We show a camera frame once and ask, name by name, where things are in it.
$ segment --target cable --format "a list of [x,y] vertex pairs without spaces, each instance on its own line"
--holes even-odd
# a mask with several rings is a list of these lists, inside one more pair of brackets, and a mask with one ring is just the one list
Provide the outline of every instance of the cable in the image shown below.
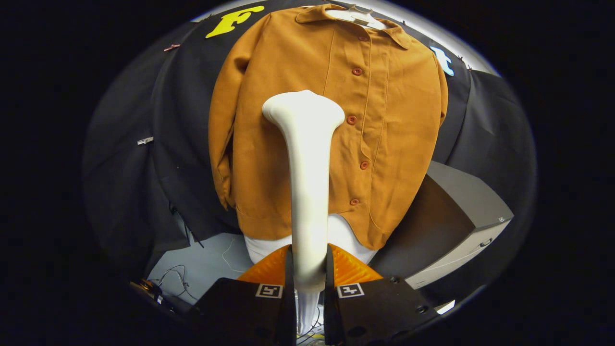
[[[316,323],[318,323],[318,319],[320,318],[320,309],[318,307],[316,307],[316,310],[318,310],[318,316],[316,317]],[[306,335],[308,335],[314,328],[316,328],[316,323],[312,324],[312,328],[310,328],[307,333],[303,334],[302,336],[299,336],[297,339],[300,339]],[[303,340],[302,342],[298,343],[297,345],[301,345],[303,344],[306,340],[309,340],[312,336],[307,337],[305,340]]]
[[[184,267],[184,275],[183,276],[180,274],[180,272],[175,270],[175,268],[177,268],[177,267]],[[187,282],[184,281],[184,278],[186,277],[186,266],[183,265],[183,264],[178,264],[178,265],[176,265],[176,266],[174,266],[172,268],[169,268],[166,272],[164,272],[164,274],[162,274],[162,276],[159,279],[151,279],[150,281],[154,281],[154,280],[158,281],[158,287],[160,287],[162,289],[162,283],[164,282],[164,278],[165,278],[165,276],[167,276],[168,272],[175,272],[175,273],[177,273],[177,276],[180,277],[181,285],[184,287],[184,290],[181,293],[179,293],[179,294],[177,294],[175,296],[171,296],[171,297],[179,297],[179,296],[181,296],[184,293],[188,293],[188,295],[191,296],[194,300],[199,300],[197,297],[194,297],[192,294],[190,294],[190,292],[188,292],[188,287],[190,287],[190,285]]]
[[200,240],[199,240],[199,241],[197,241],[197,240],[195,239],[195,237],[194,237],[194,233],[192,232],[192,230],[190,230],[190,229],[188,228],[188,226],[186,226],[186,222],[184,221],[184,231],[186,231],[186,237],[188,237],[188,230],[190,231],[190,233],[192,233],[192,240],[194,240],[194,241],[196,241],[197,243],[199,243],[199,245],[200,245],[202,248],[204,248],[204,249],[205,249],[205,246],[203,246],[203,244],[201,244],[201,243],[200,243]]
[[231,267],[231,264],[229,263],[229,261],[227,261],[227,260],[224,258],[224,254],[225,254],[227,251],[229,251],[229,250],[231,249],[231,246],[232,246],[232,242],[233,242],[233,241],[235,241],[235,237],[231,238],[231,244],[229,244],[229,248],[228,248],[226,251],[222,252],[222,259],[226,262],[226,265],[228,265],[228,266],[229,266],[229,268],[230,268],[231,270],[233,270],[233,271],[235,271],[235,272],[239,272],[239,273],[245,273],[245,272],[242,272],[241,270],[235,270],[235,269],[233,269],[233,268]]
[[[169,201],[169,211],[171,212],[171,215],[175,215],[175,213],[177,212],[177,208],[175,206],[171,205],[171,201]],[[188,243],[190,243],[190,237],[188,236],[188,231],[190,231],[190,233],[192,233],[192,240],[194,240],[195,242],[199,243],[199,245],[205,249],[205,246],[203,246],[203,244],[199,241],[196,240],[196,238],[194,237],[194,233],[192,232],[192,230],[188,229],[188,226],[186,226],[186,222],[184,221],[184,219],[181,217],[180,214],[180,219],[181,222],[184,224],[184,232],[186,232],[186,239],[188,239]]]

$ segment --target jacket sleeve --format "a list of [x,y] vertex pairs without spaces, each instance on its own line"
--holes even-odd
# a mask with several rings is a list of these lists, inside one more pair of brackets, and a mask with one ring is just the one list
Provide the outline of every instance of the jacket sleeve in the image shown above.
[[252,52],[270,18],[271,14],[267,14],[259,19],[235,42],[213,88],[208,121],[209,158],[216,193],[226,210],[229,205],[235,207],[231,197],[231,167],[227,146],[233,133],[239,88]]
[[444,74],[444,70],[442,66],[440,66],[440,62],[434,56],[435,65],[438,68],[438,78],[440,79],[440,126],[444,123],[444,119],[446,118],[446,110],[448,109],[448,84],[446,83],[446,75]]

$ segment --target white cable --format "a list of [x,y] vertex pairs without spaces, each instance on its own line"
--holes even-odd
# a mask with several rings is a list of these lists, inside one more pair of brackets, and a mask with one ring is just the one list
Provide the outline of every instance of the white cable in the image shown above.
[[231,238],[231,244],[229,244],[229,248],[228,248],[226,251],[222,252],[222,259],[226,262],[226,265],[228,265],[228,266],[229,266],[229,268],[230,268],[232,271],[234,271],[234,272],[238,272],[238,273],[245,273],[245,272],[242,272],[241,270],[235,270],[235,269],[233,269],[233,268],[231,267],[231,264],[230,264],[230,263],[229,263],[229,262],[228,262],[228,261],[224,258],[224,254],[225,254],[227,251],[229,251],[229,250],[231,249],[231,246],[232,246],[232,242],[233,242],[233,241],[235,241],[235,237]]

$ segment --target orange jacket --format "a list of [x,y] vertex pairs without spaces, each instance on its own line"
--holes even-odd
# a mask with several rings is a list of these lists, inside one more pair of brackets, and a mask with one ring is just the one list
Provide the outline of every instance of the orange jacket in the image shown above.
[[331,141],[329,213],[343,216],[361,244],[377,250],[427,172],[446,115],[446,79],[435,54],[398,24],[379,19],[390,28],[364,28],[326,9],[345,8],[271,12],[231,49],[209,114],[214,184],[244,234],[290,235],[288,153],[262,106],[273,95],[309,89],[346,114]]

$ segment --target metal clip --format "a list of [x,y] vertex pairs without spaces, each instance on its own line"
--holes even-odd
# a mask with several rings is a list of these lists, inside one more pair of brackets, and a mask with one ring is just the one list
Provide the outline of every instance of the metal clip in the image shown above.
[[166,48],[165,50],[163,50],[163,52],[168,52],[172,49],[175,49],[177,47],[181,46],[181,44],[172,44],[170,47]]
[[154,140],[154,137],[148,137],[148,138],[146,138],[146,139],[141,139],[141,140],[139,140],[139,141],[137,142],[137,145],[147,144],[147,143],[149,143],[149,142],[151,142],[151,141],[153,141],[153,140]]

